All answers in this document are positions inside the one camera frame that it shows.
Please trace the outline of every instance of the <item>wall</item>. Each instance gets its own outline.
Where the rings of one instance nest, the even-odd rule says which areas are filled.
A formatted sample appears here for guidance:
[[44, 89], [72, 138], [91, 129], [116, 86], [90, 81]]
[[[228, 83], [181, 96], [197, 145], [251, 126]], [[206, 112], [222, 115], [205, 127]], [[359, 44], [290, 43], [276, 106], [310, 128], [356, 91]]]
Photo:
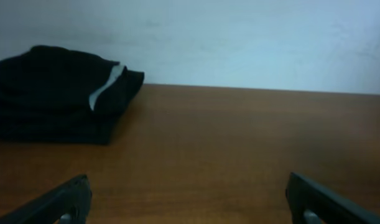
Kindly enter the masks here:
[[147, 83], [380, 94], [380, 0], [0, 0], [0, 59], [35, 44]]

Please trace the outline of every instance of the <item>dark garment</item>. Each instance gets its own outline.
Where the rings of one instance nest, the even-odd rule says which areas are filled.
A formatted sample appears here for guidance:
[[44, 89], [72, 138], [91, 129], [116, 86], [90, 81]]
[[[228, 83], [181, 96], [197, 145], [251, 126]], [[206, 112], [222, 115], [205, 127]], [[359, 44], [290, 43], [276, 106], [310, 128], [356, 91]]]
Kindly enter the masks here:
[[108, 144], [144, 74], [127, 70], [92, 111], [89, 96], [119, 62], [60, 47], [36, 46], [0, 61], [0, 139]]

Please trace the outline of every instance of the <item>brown wooden surface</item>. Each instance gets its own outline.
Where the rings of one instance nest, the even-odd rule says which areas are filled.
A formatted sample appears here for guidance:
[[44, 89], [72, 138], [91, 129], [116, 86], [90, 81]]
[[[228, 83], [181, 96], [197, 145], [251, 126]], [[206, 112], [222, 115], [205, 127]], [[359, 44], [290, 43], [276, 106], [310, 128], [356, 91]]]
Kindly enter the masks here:
[[380, 96], [145, 85], [110, 146], [0, 142], [0, 215], [88, 174], [88, 223], [290, 223], [300, 172], [380, 215]]

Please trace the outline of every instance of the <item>wood grain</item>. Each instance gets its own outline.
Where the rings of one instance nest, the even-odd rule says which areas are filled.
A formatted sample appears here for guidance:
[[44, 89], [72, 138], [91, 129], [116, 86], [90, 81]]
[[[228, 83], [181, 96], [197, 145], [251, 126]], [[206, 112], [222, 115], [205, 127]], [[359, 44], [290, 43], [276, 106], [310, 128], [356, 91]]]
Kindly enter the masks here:
[[290, 223], [291, 171], [380, 215], [380, 96], [145, 85], [110, 146], [0, 142], [0, 215], [86, 173], [88, 223]]

